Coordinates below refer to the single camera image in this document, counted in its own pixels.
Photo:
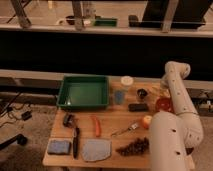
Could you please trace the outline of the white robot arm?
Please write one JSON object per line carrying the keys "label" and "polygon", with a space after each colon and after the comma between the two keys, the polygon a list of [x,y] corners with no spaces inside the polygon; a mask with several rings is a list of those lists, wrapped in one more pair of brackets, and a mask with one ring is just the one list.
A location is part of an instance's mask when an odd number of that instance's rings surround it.
{"label": "white robot arm", "polygon": [[197,147],[204,132],[199,114],[185,88],[183,79],[190,65],[169,61],[161,84],[169,89],[173,113],[156,113],[149,127],[151,171],[190,171],[187,149]]}

